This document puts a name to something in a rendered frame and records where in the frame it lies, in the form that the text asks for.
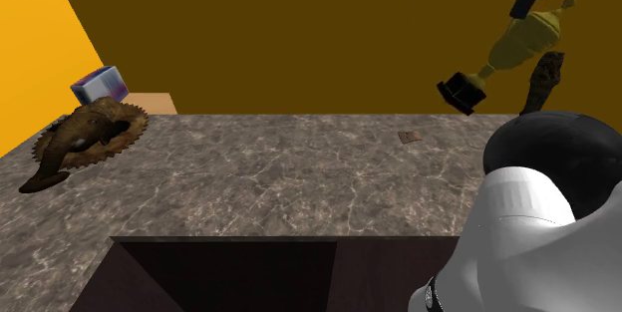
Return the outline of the gold trophy with black base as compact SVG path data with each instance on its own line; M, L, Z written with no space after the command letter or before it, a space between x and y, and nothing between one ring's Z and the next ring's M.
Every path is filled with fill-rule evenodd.
M524 19L512 19L477 73L456 72L446 82L437 84L442 97L463 114L471 115L473 108L485 99L485 82L491 75L516 68L560 41L562 13L575 4L576 0L563 0L557 9L529 11Z

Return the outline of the dark brown rough stick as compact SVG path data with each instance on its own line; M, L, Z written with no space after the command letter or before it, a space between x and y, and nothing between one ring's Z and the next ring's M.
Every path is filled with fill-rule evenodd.
M563 52L550 51L539 59L530 76L529 90L520 115L542 109L553 88L560 83L564 56Z

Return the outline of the tan wooden furniture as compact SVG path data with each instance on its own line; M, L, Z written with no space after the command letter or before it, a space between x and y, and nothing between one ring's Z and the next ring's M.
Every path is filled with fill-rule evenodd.
M169 93L128 93L123 102L139 106L150 115L177 114Z

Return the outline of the dark robot stand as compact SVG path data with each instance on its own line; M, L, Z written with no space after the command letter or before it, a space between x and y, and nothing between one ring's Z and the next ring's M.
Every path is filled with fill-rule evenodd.
M70 312L407 312L454 236L116 236Z

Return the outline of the brown serrated round mat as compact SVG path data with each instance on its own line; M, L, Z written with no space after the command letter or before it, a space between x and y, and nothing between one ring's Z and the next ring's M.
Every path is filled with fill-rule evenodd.
M83 152L69 152L63 159L62 168L80 168L120 154L141 137L149 124L147 112L131 104L117 103L110 109L109 116L113 121L128 122L129 127L114 136L106 146L97 142Z

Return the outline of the white blue purple box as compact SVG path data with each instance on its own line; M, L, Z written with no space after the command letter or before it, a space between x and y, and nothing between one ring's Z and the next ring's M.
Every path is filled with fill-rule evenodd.
M99 68L73 84L71 90L82 105L101 97L112 97L120 102L129 94L116 66Z

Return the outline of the brown animal figure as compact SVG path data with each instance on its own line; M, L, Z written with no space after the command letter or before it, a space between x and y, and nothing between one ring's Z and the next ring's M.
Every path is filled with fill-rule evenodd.
M106 146L112 138L125 132L128 121L116 120L114 109L120 103L111 97L98 98L81 106L54 127L54 135L44 147L36 173L20 188L20 193L34 193L64 181L70 173L61 171L67 153L84 152L96 143Z

